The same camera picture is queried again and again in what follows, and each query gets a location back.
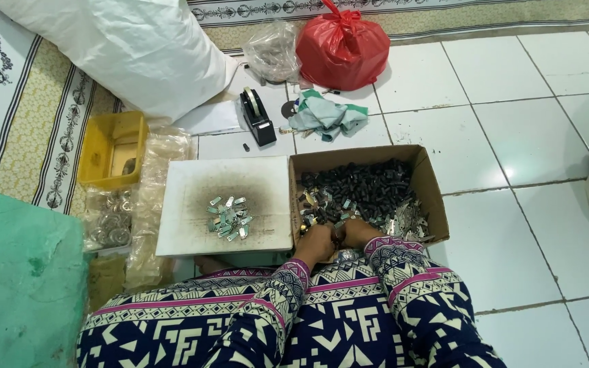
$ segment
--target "green cloth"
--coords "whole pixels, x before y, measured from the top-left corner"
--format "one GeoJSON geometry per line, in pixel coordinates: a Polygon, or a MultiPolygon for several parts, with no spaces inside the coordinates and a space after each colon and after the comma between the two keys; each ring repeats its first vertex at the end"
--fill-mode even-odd
{"type": "Polygon", "coordinates": [[[76,217],[0,195],[0,367],[75,366],[82,231],[76,217]]]}
{"type": "Polygon", "coordinates": [[[367,107],[336,104],[311,88],[299,93],[299,108],[288,118],[288,124],[299,131],[315,129],[323,141],[330,142],[340,132],[352,136],[363,128],[367,124],[367,107]]]}

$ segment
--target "cardboard box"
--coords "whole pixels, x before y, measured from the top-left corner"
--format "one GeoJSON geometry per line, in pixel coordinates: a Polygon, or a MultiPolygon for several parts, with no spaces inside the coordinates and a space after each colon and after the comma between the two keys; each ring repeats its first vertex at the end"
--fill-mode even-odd
{"type": "Polygon", "coordinates": [[[410,186],[417,194],[417,198],[421,200],[422,212],[429,213],[429,233],[435,235],[431,242],[424,245],[430,246],[449,239],[449,225],[444,213],[444,202],[426,149],[420,145],[391,145],[290,156],[290,215],[294,245],[296,246],[299,241],[299,228],[302,224],[298,198],[304,192],[304,188],[297,183],[302,172],[315,173],[352,162],[356,164],[384,163],[390,158],[398,158],[410,163],[413,167],[410,186]]]}

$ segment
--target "red plastic bag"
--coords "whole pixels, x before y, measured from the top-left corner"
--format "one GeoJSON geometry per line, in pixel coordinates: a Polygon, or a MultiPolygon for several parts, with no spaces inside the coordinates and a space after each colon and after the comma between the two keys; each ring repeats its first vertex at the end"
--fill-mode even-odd
{"type": "Polygon", "coordinates": [[[360,11],[331,9],[309,21],[299,33],[301,75],[326,88],[357,90],[376,82],[386,68],[390,39],[378,24],[361,20],[360,11]]]}

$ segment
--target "hand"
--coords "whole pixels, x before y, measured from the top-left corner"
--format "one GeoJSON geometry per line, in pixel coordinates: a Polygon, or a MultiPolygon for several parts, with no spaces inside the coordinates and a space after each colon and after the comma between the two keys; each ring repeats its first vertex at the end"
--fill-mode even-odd
{"type": "Polygon", "coordinates": [[[332,225],[313,225],[299,239],[293,258],[301,259],[309,270],[321,261],[327,260],[334,252],[333,238],[335,228],[332,225]]]}
{"type": "Polygon", "coordinates": [[[345,246],[363,250],[367,243],[385,234],[360,219],[347,219],[337,232],[338,240],[345,246]]]}

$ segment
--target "clear plastic bag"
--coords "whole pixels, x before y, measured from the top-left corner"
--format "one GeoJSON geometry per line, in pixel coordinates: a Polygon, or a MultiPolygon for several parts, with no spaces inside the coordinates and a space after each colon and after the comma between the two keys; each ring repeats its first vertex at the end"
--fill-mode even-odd
{"type": "Polygon", "coordinates": [[[267,23],[242,45],[247,63],[259,77],[270,82],[296,82],[301,63],[295,53],[299,30],[287,21],[267,23]]]}
{"type": "Polygon", "coordinates": [[[131,244],[132,193],[131,187],[116,190],[87,189],[86,209],[81,216],[84,252],[131,244]]]}
{"type": "Polygon", "coordinates": [[[165,184],[170,161],[196,157],[194,142],[183,129],[173,126],[156,129],[147,136],[140,183],[132,196],[132,249],[124,283],[127,290],[159,285],[171,275],[173,261],[156,256],[165,184]]]}

